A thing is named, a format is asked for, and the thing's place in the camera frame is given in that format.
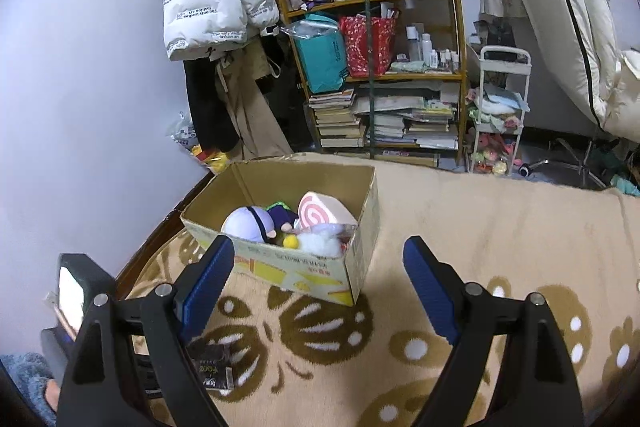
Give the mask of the black tissue pack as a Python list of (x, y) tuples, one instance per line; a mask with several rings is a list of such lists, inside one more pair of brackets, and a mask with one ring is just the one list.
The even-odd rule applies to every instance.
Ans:
[(225, 343), (208, 343), (198, 339), (186, 347), (198, 378), (207, 390), (234, 389), (231, 350)]

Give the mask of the purple-haired plush doll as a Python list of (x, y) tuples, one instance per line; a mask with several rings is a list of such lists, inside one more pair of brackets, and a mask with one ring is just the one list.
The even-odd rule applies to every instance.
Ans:
[(244, 206), (224, 219), (221, 233), (252, 243), (274, 244), (280, 234), (293, 231), (297, 219), (298, 214), (284, 202), (266, 208)]

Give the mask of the yellow plush toy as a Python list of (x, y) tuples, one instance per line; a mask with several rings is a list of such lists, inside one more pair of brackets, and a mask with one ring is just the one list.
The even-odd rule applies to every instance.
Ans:
[(299, 239), (295, 234), (285, 234), (282, 241), (282, 246), (288, 249), (298, 249)]

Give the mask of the pink swirl roll plush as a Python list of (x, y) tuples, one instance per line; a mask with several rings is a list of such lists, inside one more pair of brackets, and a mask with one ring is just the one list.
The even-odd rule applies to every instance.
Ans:
[(297, 248), (319, 258), (343, 256), (358, 220), (337, 198), (307, 192), (298, 204)]

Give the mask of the plastic bag of plush toys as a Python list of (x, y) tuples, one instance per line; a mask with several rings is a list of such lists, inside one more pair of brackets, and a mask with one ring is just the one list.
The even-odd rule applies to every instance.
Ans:
[(216, 150), (216, 148), (204, 150), (201, 147), (189, 113), (179, 113), (178, 118), (169, 126), (167, 136), (215, 176), (223, 172), (228, 166), (228, 157), (225, 153)]

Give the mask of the black hanging garment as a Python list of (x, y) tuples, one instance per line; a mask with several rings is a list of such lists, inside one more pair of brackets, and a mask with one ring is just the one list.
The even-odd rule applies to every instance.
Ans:
[(183, 62), (186, 76), (186, 97), (198, 143), (202, 150), (228, 153), (240, 137), (220, 97), (216, 80), (216, 63), (208, 58)]

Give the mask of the beige coat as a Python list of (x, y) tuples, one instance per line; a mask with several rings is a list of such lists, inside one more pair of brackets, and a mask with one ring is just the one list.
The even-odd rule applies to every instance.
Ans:
[(233, 129), (239, 135), (227, 157), (231, 161), (281, 157), (293, 153), (256, 81), (270, 75), (258, 39), (227, 53), (217, 62), (219, 94), (226, 104)]

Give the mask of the white rolling cart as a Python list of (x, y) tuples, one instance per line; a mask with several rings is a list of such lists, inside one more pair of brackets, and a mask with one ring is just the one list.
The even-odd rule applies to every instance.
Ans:
[(532, 58), (513, 46), (477, 50), (469, 46), (468, 50), (478, 79), (466, 96), (470, 124), (466, 169), (494, 176), (526, 174), (520, 145), (529, 113)]

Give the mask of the stack of books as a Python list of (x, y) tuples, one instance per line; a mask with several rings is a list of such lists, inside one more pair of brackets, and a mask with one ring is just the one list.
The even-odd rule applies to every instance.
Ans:
[(354, 89), (311, 95), (308, 107), (322, 148), (363, 147), (366, 126), (355, 114), (355, 100)]

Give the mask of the white mattress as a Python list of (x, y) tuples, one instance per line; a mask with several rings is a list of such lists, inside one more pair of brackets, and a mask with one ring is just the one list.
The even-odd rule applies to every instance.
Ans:
[(548, 71), (602, 131), (639, 141), (639, 52), (618, 46), (608, 0), (522, 0)]

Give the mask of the teal bag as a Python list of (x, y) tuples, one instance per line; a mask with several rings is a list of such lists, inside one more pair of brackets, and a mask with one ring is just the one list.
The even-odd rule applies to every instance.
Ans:
[(346, 49), (338, 23), (310, 14), (282, 27), (296, 45), (308, 90), (322, 94), (340, 90), (348, 76)]

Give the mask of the red gift bag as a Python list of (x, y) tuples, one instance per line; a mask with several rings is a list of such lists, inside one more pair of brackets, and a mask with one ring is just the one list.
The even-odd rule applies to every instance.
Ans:
[(369, 30), (364, 15), (343, 16), (338, 21), (350, 77), (366, 78), (369, 75), (369, 58), (372, 58), (375, 76), (384, 75), (393, 62), (396, 20), (372, 17), (370, 26)]

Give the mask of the green pole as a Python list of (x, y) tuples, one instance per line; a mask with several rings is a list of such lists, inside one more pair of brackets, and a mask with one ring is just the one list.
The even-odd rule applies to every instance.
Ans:
[(366, 17), (367, 65), (368, 65), (368, 97), (369, 97), (369, 157), (375, 158), (375, 93), (374, 93), (374, 57), (371, 0), (364, 0), (364, 16)]

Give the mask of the wall socket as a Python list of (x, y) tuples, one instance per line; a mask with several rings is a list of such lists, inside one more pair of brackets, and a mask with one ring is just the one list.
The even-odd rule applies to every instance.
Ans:
[(48, 291), (44, 303), (49, 307), (55, 307), (58, 304), (58, 295), (54, 291)]

